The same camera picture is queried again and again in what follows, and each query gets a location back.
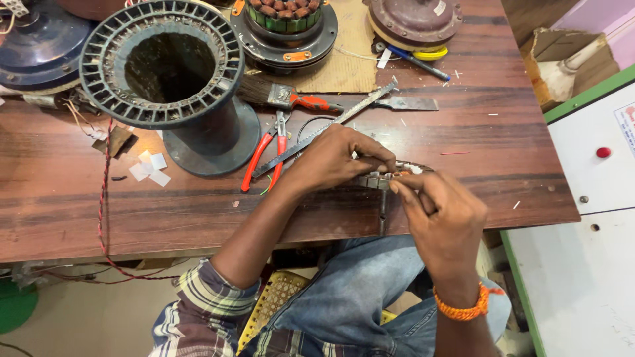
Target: blue jeans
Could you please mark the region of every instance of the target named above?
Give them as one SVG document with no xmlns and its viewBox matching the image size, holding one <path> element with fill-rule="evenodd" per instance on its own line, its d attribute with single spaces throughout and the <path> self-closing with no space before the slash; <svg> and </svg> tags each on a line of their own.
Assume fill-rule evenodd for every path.
<svg viewBox="0 0 635 357">
<path fill-rule="evenodd" d="M 424 270 L 412 236 L 342 241 L 311 283 L 294 295 L 266 328 L 301 330 L 334 344 L 379 347 L 392 355 L 432 356 L 437 309 L 434 297 L 379 325 L 382 309 L 392 304 Z M 498 287 L 482 279 L 488 288 Z M 511 311 L 506 295 L 490 295 L 486 320 L 494 341 L 505 330 Z"/>
</svg>

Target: copper winding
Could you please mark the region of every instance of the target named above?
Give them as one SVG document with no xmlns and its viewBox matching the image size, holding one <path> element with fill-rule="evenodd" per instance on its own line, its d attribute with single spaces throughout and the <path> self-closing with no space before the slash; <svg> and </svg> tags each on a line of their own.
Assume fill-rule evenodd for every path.
<svg viewBox="0 0 635 357">
<path fill-rule="evenodd" d="M 314 13 L 321 0 L 249 0 L 249 4 L 268 17 L 283 20 L 299 20 Z"/>
</svg>

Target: pliers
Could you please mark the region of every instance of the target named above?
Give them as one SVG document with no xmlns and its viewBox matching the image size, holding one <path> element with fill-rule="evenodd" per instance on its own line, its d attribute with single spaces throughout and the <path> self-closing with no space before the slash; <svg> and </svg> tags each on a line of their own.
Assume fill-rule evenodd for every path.
<svg viewBox="0 0 635 357">
<path fill-rule="evenodd" d="M 282 154 L 286 150 L 286 121 L 291 117 L 291 111 L 284 111 L 282 109 L 278 109 L 276 112 L 276 122 L 267 130 L 265 135 L 262 135 L 262 139 L 260 139 L 260 143 L 256 148 L 256 152 L 253 153 L 251 157 L 251 161 L 249 162 L 249 166 L 247 166 L 247 172 L 244 175 L 243 184 L 241 185 L 241 190 L 244 192 L 249 191 L 249 183 L 251 182 L 251 174 L 256 169 L 256 165 L 258 164 L 258 160 L 260 160 L 260 156 L 262 152 L 265 150 L 265 147 L 269 145 L 271 140 L 278 134 L 278 155 Z M 276 165 L 274 169 L 274 176 L 271 178 L 271 184 L 269 185 L 269 189 L 274 186 L 278 178 L 280 177 L 280 173 L 282 172 L 282 163 Z"/>
</svg>

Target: paintbrush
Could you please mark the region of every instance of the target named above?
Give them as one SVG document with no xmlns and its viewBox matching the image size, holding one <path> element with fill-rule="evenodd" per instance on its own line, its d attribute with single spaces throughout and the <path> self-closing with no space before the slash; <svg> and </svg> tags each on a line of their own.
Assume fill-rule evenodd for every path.
<svg viewBox="0 0 635 357">
<path fill-rule="evenodd" d="M 313 95 L 302 97 L 294 86 L 273 83 L 254 74 L 243 76 L 236 95 L 238 98 L 255 106 L 270 105 L 290 111 L 294 106 L 301 105 L 309 109 L 333 112 L 335 114 L 344 112 L 344 107 L 339 104 L 329 103 Z"/>
</svg>

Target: blue pen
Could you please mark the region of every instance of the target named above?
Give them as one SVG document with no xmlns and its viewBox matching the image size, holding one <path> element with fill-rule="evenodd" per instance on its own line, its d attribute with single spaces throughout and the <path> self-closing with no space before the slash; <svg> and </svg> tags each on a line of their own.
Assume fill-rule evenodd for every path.
<svg viewBox="0 0 635 357">
<path fill-rule="evenodd" d="M 397 56 L 413 63 L 416 64 L 417 66 L 427 70 L 428 72 L 432 73 L 433 75 L 437 76 L 438 78 L 441 78 L 443 81 L 449 81 L 452 79 L 452 77 L 448 76 L 447 74 L 439 71 L 436 68 L 431 67 L 430 65 L 427 65 L 426 63 L 424 63 L 423 61 L 420 61 L 418 59 L 416 59 L 412 53 L 402 50 L 401 48 L 397 48 L 391 44 L 388 45 L 388 49 L 393 52 L 394 54 L 396 54 Z"/>
</svg>

